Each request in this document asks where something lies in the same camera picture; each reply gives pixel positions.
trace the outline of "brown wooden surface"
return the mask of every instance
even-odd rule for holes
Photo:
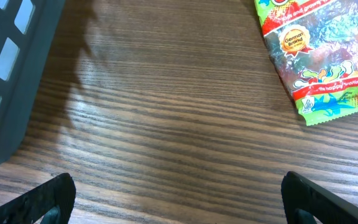
[[[69,172],[71,223],[285,223],[294,170],[358,205],[358,113],[306,127],[251,0],[67,0],[0,205]]]

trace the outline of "colorful candy wrapper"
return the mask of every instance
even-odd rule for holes
[[[307,125],[358,112],[358,0],[255,0],[270,58]]]

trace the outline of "plastic packaging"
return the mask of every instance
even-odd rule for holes
[[[270,58],[307,125],[358,111],[358,0],[255,0]]]

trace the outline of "blue illustration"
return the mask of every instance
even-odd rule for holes
[[[259,0],[259,4],[266,4],[268,6],[270,4],[270,0]]]
[[[315,98],[314,101],[314,106],[312,107],[312,111],[325,111],[326,113],[324,115],[326,116],[334,116],[334,115],[339,115],[341,114],[341,109],[353,109],[353,106],[349,106],[349,105],[344,105],[344,104],[340,104],[340,103],[347,103],[349,102],[349,100],[346,99],[346,96],[349,93],[345,93],[343,94],[340,99],[336,99],[335,96],[333,96],[332,94],[328,94],[329,95],[329,101],[328,102],[324,102],[324,95],[320,98],[317,99]]]

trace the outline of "candy bag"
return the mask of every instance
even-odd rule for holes
[[[314,125],[358,112],[358,0],[255,0],[270,58]]]

